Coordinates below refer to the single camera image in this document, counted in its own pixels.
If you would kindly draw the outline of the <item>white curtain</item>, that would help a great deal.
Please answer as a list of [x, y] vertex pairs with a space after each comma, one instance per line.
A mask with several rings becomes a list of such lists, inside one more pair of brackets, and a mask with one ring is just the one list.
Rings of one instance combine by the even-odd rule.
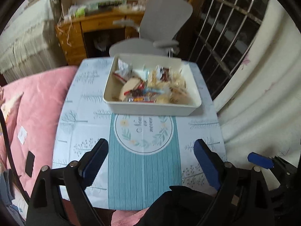
[[252, 168], [252, 152], [298, 164], [300, 32], [277, 0], [269, 0], [254, 43], [214, 106], [227, 160], [237, 168]]

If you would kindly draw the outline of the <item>grey office chair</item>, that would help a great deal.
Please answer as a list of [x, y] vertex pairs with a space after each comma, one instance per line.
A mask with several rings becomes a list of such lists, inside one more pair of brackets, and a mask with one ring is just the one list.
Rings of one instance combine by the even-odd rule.
[[170, 56], [178, 51], [179, 42], [174, 38], [188, 21], [193, 7], [186, 0], [150, 0], [140, 24], [131, 19], [114, 21], [115, 25], [132, 27], [138, 38], [130, 38], [112, 45], [109, 55], [146, 54]]

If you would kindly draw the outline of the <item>blue foil snack packet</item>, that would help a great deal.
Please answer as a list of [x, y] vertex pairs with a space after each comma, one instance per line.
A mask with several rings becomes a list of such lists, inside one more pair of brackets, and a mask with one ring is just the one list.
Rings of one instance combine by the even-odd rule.
[[164, 90], [156, 88], [144, 88], [144, 93], [153, 93], [153, 94], [164, 94]]

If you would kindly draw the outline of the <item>white plastic storage bin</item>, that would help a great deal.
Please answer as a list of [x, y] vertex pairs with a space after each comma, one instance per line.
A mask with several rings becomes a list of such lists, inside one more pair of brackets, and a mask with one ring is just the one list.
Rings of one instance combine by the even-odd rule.
[[[169, 68], [169, 75], [173, 72], [181, 72], [191, 98], [190, 104], [172, 104], [169, 101], [168, 82], [158, 79], [158, 69], [161, 67]], [[121, 88], [132, 77], [140, 78], [143, 83], [137, 89], [127, 93], [125, 99], [120, 101]], [[143, 92], [144, 88], [162, 89], [165, 93], [152, 93], [155, 97], [154, 103], [127, 102], [131, 92]], [[103, 99], [115, 114], [188, 116], [201, 106], [201, 96], [192, 70], [187, 63], [178, 58], [142, 54], [117, 54], [114, 56]]]

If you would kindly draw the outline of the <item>white label on quilt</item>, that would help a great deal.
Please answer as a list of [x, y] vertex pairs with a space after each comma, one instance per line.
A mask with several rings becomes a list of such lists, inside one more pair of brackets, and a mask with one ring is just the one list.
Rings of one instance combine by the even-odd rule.
[[26, 129], [21, 126], [19, 129], [19, 133], [17, 135], [17, 138], [19, 139], [19, 142], [24, 145], [25, 141], [26, 141], [26, 137], [27, 137], [27, 131]]

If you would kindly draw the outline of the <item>beige soda cracker packet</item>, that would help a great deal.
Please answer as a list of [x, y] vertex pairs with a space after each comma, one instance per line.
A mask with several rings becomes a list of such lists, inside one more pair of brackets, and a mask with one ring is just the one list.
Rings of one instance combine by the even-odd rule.
[[137, 89], [141, 83], [143, 83], [143, 80], [141, 80], [140, 78], [135, 78], [135, 77], [130, 78], [121, 88], [121, 91], [119, 93], [119, 100], [123, 101], [127, 93]]

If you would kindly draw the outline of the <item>red edged date snack packet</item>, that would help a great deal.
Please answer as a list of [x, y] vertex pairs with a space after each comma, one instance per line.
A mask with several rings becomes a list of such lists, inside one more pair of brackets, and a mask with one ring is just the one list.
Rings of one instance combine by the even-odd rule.
[[128, 96], [127, 102], [134, 103], [154, 103], [155, 97], [152, 93], [146, 92], [131, 92]]

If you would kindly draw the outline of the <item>leaf patterned tablecloth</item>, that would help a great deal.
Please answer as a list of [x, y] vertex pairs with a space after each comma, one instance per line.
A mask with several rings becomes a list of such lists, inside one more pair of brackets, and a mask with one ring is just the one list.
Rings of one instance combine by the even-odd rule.
[[86, 194], [94, 207], [138, 211], [170, 186], [214, 194], [194, 155], [202, 139], [226, 158], [217, 114], [203, 76], [190, 63], [201, 106], [186, 117], [113, 114], [103, 100], [112, 58], [86, 59], [68, 91], [57, 128], [52, 167], [79, 160], [104, 138], [109, 153]]

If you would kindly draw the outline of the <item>brown chocolate snack packet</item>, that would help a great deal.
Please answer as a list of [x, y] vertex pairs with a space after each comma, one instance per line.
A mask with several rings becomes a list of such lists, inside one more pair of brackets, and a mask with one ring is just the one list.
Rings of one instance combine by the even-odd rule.
[[163, 82], [169, 81], [169, 68], [161, 67], [158, 69], [158, 79]]

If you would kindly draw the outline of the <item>white lace covered furniture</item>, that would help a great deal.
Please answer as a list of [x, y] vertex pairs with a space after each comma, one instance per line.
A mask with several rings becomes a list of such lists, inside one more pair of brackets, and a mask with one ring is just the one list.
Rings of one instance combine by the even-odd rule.
[[39, 0], [19, 15], [1, 34], [1, 74], [7, 83], [66, 66], [55, 27], [61, 6]]

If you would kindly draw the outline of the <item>black remote on quilt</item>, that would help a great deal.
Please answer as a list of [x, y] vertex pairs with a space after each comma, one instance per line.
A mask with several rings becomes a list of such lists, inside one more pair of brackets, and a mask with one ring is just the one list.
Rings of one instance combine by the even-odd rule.
[[34, 160], [35, 160], [35, 155], [31, 151], [28, 151], [25, 172], [30, 178], [32, 177], [33, 174]]

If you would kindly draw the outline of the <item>pink quilt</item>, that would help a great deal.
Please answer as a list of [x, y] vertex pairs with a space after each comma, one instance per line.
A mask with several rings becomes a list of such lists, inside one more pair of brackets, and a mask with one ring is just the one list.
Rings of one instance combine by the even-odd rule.
[[[42, 166], [65, 167], [79, 160], [99, 139], [108, 139], [111, 111], [103, 100], [111, 59], [84, 61], [22, 78], [4, 87], [4, 98], [17, 98], [7, 120], [13, 161], [21, 184], [31, 193]], [[24, 145], [17, 135], [27, 131]], [[27, 153], [35, 155], [33, 174]]]

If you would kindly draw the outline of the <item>wooden desk with drawers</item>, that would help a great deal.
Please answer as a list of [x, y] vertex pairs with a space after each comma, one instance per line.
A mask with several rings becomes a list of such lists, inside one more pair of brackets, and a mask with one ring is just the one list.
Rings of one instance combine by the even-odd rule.
[[58, 23], [55, 26], [56, 36], [67, 64], [80, 65], [86, 58], [109, 56], [112, 45], [139, 36], [134, 28], [113, 22], [131, 19], [140, 24], [143, 15], [143, 11], [114, 8], [96, 15]]

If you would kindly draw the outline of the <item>metal window grille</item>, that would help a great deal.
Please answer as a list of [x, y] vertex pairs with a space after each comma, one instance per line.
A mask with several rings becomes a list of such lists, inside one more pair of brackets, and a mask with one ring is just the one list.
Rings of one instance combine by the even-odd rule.
[[203, 0], [193, 16], [195, 62], [212, 98], [230, 81], [262, 24], [269, 0]]

